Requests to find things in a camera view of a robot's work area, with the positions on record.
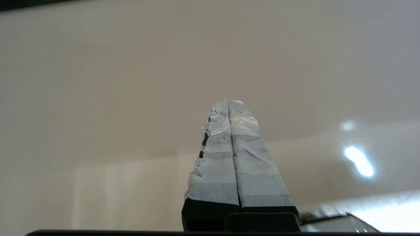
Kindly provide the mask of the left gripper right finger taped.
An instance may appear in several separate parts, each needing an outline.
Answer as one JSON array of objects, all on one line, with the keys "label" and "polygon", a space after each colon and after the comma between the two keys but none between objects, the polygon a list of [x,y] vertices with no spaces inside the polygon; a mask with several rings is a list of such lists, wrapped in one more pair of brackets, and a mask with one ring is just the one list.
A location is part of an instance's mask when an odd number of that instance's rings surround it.
[{"label": "left gripper right finger taped", "polygon": [[259,124],[243,102],[229,103],[234,165],[241,211],[298,215],[277,165],[259,133]]}]

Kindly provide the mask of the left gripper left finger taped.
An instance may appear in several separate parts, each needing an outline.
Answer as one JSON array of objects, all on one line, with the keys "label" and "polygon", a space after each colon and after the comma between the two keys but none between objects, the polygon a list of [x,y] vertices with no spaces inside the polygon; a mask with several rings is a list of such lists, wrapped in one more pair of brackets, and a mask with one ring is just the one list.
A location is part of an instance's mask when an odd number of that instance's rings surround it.
[{"label": "left gripper left finger taped", "polygon": [[240,212],[227,101],[210,109],[184,198],[184,231],[222,231],[225,218]]}]

